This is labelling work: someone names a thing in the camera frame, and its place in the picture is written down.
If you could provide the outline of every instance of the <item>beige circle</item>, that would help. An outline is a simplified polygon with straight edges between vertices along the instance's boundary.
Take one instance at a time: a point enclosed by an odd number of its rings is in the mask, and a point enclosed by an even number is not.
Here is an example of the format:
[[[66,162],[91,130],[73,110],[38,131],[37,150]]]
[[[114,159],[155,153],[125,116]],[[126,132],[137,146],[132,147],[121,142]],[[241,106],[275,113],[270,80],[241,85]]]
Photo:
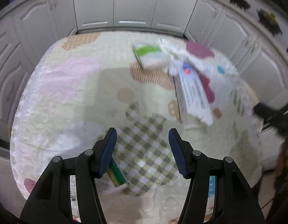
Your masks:
[[[130,88],[123,87],[117,91],[117,98],[121,102],[130,103],[135,99],[135,94]]]

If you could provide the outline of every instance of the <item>tablecloth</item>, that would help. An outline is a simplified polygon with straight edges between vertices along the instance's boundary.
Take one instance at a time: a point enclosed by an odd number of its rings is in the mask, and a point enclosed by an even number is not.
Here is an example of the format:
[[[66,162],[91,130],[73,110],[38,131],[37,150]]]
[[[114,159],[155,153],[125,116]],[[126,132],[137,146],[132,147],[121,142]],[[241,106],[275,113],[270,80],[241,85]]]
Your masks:
[[[173,78],[162,70],[143,71],[132,50],[133,43],[160,38],[202,59],[215,58],[223,68],[231,64],[216,50],[142,32],[80,34],[48,49],[23,92],[11,135],[12,171],[26,199],[54,156],[79,155],[109,127],[117,130],[113,158],[128,187],[110,195],[99,192],[108,223],[177,222],[189,180],[177,170],[168,144],[171,128],[208,157],[231,156],[249,184],[257,183],[262,168],[259,120],[252,115],[253,102],[245,87],[235,85],[226,99],[229,106],[214,112],[212,126],[184,130]],[[104,181],[96,181],[98,189],[104,188]]]

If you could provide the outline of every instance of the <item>white cabinet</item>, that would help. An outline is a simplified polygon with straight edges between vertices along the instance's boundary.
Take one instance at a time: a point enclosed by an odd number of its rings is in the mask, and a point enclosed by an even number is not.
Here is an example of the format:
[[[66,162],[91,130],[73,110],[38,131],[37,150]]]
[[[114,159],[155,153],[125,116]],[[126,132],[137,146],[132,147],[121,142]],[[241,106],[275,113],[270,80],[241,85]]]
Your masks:
[[[185,36],[195,43],[204,44],[222,9],[223,6],[213,0],[198,0],[185,30]]]
[[[157,0],[151,28],[184,33],[197,0]]]
[[[205,45],[221,51],[237,65],[258,35],[259,32],[243,17],[224,8]]]
[[[52,0],[52,5],[60,37],[74,35],[78,29],[73,0]]]
[[[151,27],[157,0],[114,0],[114,26]]]
[[[74,7],[78,30],[113,26],[114,0],[74,0]]]
[[[28,0],[12,12],[21,44],[34,65],[60,39],[53,7],[51,0]]]
[[[288,65],[264,37],[259,36],[236,68],[261,102],[275,108],[288,102]]]
[[[9,141],[14,114],[34,66],[25,55],[9,16],[0,20],[0,138]]]

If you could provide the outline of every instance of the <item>quilted tablecloth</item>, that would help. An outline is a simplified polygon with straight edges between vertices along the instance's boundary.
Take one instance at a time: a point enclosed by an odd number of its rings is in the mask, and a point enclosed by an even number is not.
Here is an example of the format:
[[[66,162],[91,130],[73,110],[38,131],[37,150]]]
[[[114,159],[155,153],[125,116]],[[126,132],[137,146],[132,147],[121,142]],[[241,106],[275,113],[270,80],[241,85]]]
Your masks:
[[[214,111],[212,126],[184,130],[173,78],[162,70],[143,71],[132,50],[133,43],[160,38],[204,60],[215,58],[223,68],[230,64],[215,50],[141,32],[80,34],[48,49],[24,90],[11,135],[12,170],[26,199],[54,156],[79,155],[109,127],[117,130],[113,158],[128,186],[102,195],[105,180],[96,181],[108,223],[177,222],[189,180],[179,174],[168,144],[173,127],[208,157],[231,156],[249,184],[257,183],[262,169],[259,121],[251,114],[249,93],[238,83],[226,99],[229,106]],[[212,211],[213,191],[210,185],[207,213]],[[78,218],[74,204],[73,212]]]

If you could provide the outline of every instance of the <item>metal screw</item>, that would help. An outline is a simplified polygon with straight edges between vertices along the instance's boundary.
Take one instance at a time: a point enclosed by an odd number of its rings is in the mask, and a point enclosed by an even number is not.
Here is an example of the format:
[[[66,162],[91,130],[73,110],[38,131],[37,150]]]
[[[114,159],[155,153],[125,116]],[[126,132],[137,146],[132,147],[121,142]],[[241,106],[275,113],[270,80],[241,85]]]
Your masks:
[[[228,157],[225,158],[225,161],[226,161],[226,162],[229,162],[229,163],[232,163],[232,162],[233,162],[233,159],[228,156]]]
[[[193,154],[194,154],[195,156],[200,156],[200,155],[201,155],[201,152],[198,151],[198,150],[194,150],[194,151],[193,151]]]
[[[85,151],[85,155],[90,156],[93,153],[91,149]]]
[[[59,156],[55,156],[53,159],[52,159],[52,161],[53,162],[59,162],[60,161],[60,157]]]

